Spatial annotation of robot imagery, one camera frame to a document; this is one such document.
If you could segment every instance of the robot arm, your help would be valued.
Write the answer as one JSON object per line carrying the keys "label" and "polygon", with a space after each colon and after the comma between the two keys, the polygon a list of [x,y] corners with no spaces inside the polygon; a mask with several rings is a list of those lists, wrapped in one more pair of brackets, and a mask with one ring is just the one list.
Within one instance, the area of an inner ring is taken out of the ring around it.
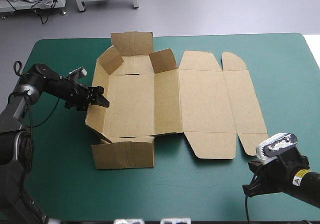
{"label": "robot arm", "polygon": [[310,171],[297,142],[294,134],[279,133],[256,147],[259,160],[249,162],[256,179],[243,185],[246,196],[283,192],[320,208],[320,174]]}
{"label": "robot arm", "polygon": [[75,107],[78,111],[87,110],[89,104],[109,107],[102,87],[77,83],[86,74],[81,67],[64,78],[45,64],[35,64],[27,73],[18,74],[18,85],[0,114],[0,211],[15,224],[60,223],[49,219],[24,189],[34,152],[33,128],[24,125],[24,118],[43,92],[64,99],[66,108]]}

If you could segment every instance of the cardboard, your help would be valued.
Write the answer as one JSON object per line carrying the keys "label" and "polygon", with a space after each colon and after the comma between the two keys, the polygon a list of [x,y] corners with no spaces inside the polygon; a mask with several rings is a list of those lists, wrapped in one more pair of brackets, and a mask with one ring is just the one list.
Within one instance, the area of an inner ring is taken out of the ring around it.
{"label": "cardboard", "polygon": [[92,145],[97,169],[155,164],[154,137],[184,132],[199,158],[232,159],[237,134],[244,150],[268,137],[245,62],[223,53],[186,51],[178,68],[171,49],[154,52],[152,33],[111,34],[93,85],[109,108],[90,106],[86,124],[102,138]]}
{"label": "cardboard", "polygon": [[155,166],[155,138],[124,138],[115,143],[104,140],[92,145],[97,169],[153,168]]}

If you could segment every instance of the warning label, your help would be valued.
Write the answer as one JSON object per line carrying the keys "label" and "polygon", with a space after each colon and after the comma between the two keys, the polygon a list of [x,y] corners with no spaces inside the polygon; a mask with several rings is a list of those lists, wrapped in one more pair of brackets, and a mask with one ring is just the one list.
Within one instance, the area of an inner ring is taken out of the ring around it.
{"label": "warning label", "polygon": [[302,178],[309,172],[311,171],[307,169],[301,169],[300,171],[298,171],[293,178],[292,184],[299,187],[301,184]]}

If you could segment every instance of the green table surface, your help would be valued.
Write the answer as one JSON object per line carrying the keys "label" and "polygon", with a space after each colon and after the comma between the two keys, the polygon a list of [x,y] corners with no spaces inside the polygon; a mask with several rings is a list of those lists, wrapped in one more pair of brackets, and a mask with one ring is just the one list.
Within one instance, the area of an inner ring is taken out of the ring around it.
{"label": "green table surface", "polygon": [[[60,75],[84,66],[91,85],[97,57],[109,38],[48,39],[37,42],[26,68],[45,63]],[[155,50],[172,48],[179,63],[185,50],[213,52],[221,61],[231,51],[247,63],[270,135],[293,132],[300,152],[320,172],[320,72],[296,33],[156,37]],[[43,94],[32,107],[34,122],[51,111],[56,98]],[[233,160],[198,159],[183,134],[155,139],[155,168],[97,171],[91,144],[99,138],[85,125],[85,112],[64,108],[34,131],[35,156],[29,193],[51,217],[62,220],[114,220],[190,217],[193,220],[245,220],[242,184],[252,173],[239,141]],[[249,199],[252,220],[320,220],[317,208],[285,194]]]}

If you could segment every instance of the cable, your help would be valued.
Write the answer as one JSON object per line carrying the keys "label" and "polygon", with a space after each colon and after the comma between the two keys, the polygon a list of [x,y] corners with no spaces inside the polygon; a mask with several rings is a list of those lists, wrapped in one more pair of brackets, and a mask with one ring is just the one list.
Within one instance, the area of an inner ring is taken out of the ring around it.
{"label": "cable", "polygon": [[41,123],[33,126],[33,128],[37,128],[37,127],[41,126],[43,123],[45,123],[45,122],[51,117],[51,115],[55,112],[55,110],[56,110],[56,108],[57,108],[57,106],[58,106],[59,101],[60,101],[60,98],[58,98],[57,102],[55,103],[55,106],[54,106],[53,110],[52,110],[52,111],[50,112],[50,114],[46,117],[46,119],[44,119]]}
{"label": "cable", "polygon": [[51,8],[50,8],[50,10],[49,10],[48,15],[46,16],[47,18],[45,19],[45,21],[44,21],[44,18],[41,16],[41,14],[38,13],[36,10],[33,9],[33,7],[34,7],[35,4],[31,7],[31,10],[34,11],[34,13],[35,13],[37,16],[39,16],[39,18],[40,18],[40,20],[41,20],[41,24],[46,24],[46,23],[48,22],[49,16],[52,15],[52,11],[53,11],[53,9],[54,9],[55,6],[56,6],[56,1],[57,1],[57,0],[54,0],[53,4],[51,5]]}
{"label": "cable", "polygon": [[9,0],[6,0],[9,4],[10,4],[10,6],[15,10],[15,11],[17,11],[17,9],[12,5],[12,3],[9,1]]}
{"label": "cable", "polygon": [[[256,170],[256,172],[254,173],[254,175],[253,175],[253,177],[252,177],[252,179],[251,179],[251,182],[250,182],[250,184],[249,184],[250,187],[252,187],[252,186],[262,177],[262,175],[264,174],[264,173],[262,173],[262,174],[260,175],[260,177],[258,177],[258,178],[256,179],[256,176],[257,176],[258,172],[260,171],[260,169],[261,169],[262,167],[263,167],[262,165],[259,166],[258,169]],[[246,220],[247,220],[248,224],[251,224],[250,216],[249,216],[249,210],[248,210],[248,195],[247,195],[247,194],[245,195],[244,207],[245,207]]]}

